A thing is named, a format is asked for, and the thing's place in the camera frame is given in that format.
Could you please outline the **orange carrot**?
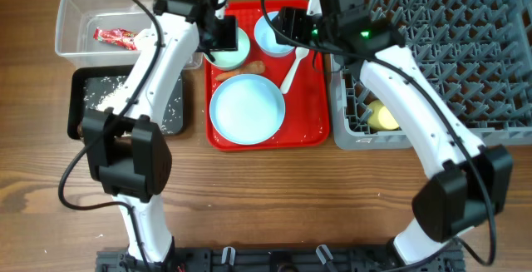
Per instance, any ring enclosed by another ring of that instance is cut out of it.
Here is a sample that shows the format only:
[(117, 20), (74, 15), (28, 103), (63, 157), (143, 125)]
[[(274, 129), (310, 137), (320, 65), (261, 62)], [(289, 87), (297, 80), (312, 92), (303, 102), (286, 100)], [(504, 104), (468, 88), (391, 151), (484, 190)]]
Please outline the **orange carrot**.
[(245, 67), (239, 67), (229, 72), (222, 72), (215, 78), (215, 80), (217, 82), (224, 82), (225, 80), (228, 80), (231, 77), (235, 77), (238, 75), (242, 75), (242, 74), (260, 75), (264, 73), (264, 71), (265, 71), (264, 63), (262, 61), (254, 61), (254, 62), (247, 64)]

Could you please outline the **yellow plastic cup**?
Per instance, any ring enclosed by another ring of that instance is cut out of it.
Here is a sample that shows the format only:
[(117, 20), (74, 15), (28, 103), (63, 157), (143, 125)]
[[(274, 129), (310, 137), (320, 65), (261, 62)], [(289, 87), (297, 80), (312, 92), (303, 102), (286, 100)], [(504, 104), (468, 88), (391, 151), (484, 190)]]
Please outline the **yellow plastic cup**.
[(381, 101), (372, 101), (367, 107), (371, 111), (367, 124), (374, 130), (394, 131), (399, 128), (399, 124)]

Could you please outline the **green bowl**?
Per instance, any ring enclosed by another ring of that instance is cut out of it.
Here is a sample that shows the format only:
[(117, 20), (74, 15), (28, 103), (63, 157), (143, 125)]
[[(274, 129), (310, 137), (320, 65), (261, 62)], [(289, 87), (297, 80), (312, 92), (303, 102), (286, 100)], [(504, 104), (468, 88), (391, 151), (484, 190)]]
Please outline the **green bowl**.
[(207, 62), (214, 65), (221, 71), (232, 71), (238, 67), (241, 67), (246, 61), (251, 44), (248, 35), (242, 28), (238, 28), (238, 44), (237, 50), (231, 52), (212, 52), (214, 61), (210, 61), (208, 56), (204, 54), (204, 58)]

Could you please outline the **clear plastic bin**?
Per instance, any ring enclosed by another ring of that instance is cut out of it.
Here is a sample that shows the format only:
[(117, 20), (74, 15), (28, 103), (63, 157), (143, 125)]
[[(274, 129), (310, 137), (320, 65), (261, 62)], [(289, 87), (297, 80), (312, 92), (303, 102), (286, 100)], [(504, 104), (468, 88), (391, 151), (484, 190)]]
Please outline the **clear plastic bin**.
[(140, 33), (152, 22), (131, 0), (61, 0), (57, 14), (55, 52), (75, 67), (133, 65), (140, 52), (97, 41), (96, 29)]

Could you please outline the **white plastic spoon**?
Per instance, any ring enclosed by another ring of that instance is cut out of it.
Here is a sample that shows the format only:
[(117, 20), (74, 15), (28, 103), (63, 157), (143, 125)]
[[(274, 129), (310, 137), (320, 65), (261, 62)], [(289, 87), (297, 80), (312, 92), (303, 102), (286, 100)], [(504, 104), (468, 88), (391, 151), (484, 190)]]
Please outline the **white plastic spoon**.
[(286, 77), (283, 79), (283, 82), (279, 88), (282, 94), (287, 94), (292, 83), (293, 79), (296, 75), (296, 72), (298, 70), (298, 66), (300, 62), (309, 54), (309, 50), (304, 47), (297, 47), (295, 49), (295, 59), (293, 62), (293, 65), (290, 67)]

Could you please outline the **brown food scrap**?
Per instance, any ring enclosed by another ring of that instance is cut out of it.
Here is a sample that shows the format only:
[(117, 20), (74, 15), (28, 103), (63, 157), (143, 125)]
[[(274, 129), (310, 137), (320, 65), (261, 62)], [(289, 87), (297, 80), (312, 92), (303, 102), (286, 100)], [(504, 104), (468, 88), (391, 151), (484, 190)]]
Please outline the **brown food scrap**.
[(80, 124), (77, 126), (76, 128), (76, 132), (77, 132), (77, 135), (80, 137), (80, 138), (83, 138), (83, 129), (82, 129), (82, 123), (80, 122)]

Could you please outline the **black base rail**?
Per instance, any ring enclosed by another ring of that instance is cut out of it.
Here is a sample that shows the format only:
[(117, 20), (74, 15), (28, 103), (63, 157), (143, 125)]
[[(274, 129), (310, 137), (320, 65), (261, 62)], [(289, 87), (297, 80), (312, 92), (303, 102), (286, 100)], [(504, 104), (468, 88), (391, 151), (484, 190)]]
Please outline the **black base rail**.
[[(177, 248), (163, 263), (150, 265), (150, 271), (274, 272), (274, 271), (438, 271), (464, 272), (466, 263), (459, 245), (452, 245), (430, 262), (416, 268), (401, 267), (398, 257), (385, 245), (362, 245), (328, 250), (281, 249), (250, 250), (227, 246), (223, 250)], [(95, 271), (148, 271), (142, 260), (120, 251), (97, 253)]]

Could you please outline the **black plastic tray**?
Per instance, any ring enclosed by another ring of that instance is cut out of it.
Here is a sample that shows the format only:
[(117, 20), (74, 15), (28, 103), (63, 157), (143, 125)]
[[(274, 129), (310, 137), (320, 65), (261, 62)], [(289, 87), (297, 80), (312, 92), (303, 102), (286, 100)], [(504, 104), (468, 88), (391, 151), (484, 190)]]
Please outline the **black plastic tray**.
[[(71, 79), (71, 95), (67, 119), (67, 135), (79, 140), (78, 126), (89, 109), (96, 109), (108, 96), (122, 87), (133, 66), (84, 67)], [(160, 129), (165, 136), (180, 134), (186, 125), (184, 80), (178, 78), (165, 108)]]

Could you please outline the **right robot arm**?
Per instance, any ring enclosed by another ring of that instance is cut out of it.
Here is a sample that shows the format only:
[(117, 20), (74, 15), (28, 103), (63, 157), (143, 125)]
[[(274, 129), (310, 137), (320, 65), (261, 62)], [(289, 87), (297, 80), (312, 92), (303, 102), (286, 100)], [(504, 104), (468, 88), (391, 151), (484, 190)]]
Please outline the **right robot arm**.
[(450, 110), (421, 73), (398, 28), (372, 20), (365, 0), (309, 0), (269, 21), (278, 43), (328, 53), (390, 111), (413, 146), (427, 183), (412, 200), (413, 220), (391, 241), (385, 266), (412, 271), (504, 209), (513, 159), (488, 147)]

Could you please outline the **grey dishwasher rack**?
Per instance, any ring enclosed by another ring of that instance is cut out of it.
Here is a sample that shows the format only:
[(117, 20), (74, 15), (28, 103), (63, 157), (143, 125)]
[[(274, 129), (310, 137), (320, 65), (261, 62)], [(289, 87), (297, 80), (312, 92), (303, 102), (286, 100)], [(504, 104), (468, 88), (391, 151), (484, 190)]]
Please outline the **grey dishwasher rack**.
[(366, 0), (489, 146), (531, 142), (531, 0)]

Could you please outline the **red snack wrapper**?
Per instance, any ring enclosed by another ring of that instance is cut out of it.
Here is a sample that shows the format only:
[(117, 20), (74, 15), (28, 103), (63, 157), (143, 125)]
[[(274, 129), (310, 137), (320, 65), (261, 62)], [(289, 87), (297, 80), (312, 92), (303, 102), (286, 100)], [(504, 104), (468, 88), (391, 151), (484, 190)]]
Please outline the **red snack wrapper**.
[(127, 50), (135, 51), (135, 37), (137, 34), (123, 28), (103, 30), (99, 27), (95, 30), (93, 38), (98, 42), (104, 42)]

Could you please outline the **light blue bowl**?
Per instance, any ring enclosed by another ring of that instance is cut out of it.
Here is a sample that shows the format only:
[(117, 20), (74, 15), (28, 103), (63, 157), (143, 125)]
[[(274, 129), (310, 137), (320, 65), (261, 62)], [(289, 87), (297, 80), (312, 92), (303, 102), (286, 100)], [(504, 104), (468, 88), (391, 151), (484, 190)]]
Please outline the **light blue bowl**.
[(295, 47), (278, 44), (276, 33), (261, 16), (254, 26), (254, 38), (263, 53), (270, 57), (286, 57)]

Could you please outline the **white rice pile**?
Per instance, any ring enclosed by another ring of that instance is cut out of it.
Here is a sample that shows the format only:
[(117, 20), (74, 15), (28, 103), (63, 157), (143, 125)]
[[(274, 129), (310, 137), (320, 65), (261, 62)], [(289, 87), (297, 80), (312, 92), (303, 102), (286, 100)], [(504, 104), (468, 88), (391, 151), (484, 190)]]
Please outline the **white rice pile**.
[[(102, 110), (121, 90), (127, 76), (88, 78), (81, 90), (81, 114), (86, 110)], [(177, 135), (184, 127), (183, 79), (178, 78), (165, 108), (160, 129), (165, 136)]]

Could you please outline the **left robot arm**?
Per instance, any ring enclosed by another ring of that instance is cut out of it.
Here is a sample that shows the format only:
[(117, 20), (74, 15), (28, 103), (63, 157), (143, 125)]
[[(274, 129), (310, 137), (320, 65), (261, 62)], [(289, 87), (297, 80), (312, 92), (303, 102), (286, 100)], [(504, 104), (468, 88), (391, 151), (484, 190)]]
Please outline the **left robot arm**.
[(58, 199), (79, 211), (64, 194), (68, 176), (85, 156), (93, 180), (120, 208), (129, 237), (118, 265), (126, 271), (171, 271), (175, 241), (165, 223), (161, 193), (169, 179), (172, 155), (160, 129), (175, 84), (190, 57), (237, 48), (237, 22), (226, 18), (228, 0), (154, 0), (145, 12), (148, 40), (124, 86), (101, 110), (81, 121), (83, 148), (59, 181)]

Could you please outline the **light blue plate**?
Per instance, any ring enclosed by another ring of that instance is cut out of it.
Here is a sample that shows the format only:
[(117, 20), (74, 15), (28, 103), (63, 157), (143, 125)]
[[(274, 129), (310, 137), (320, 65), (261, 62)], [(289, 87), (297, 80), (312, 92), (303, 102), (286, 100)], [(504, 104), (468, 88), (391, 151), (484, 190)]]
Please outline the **light blue plate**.
[(274, 136), (284, 122), (286, 105), (268, 78), (243, 74), (224, 81), (209, 102), (210, 121), (227, 141), (251, 146)]

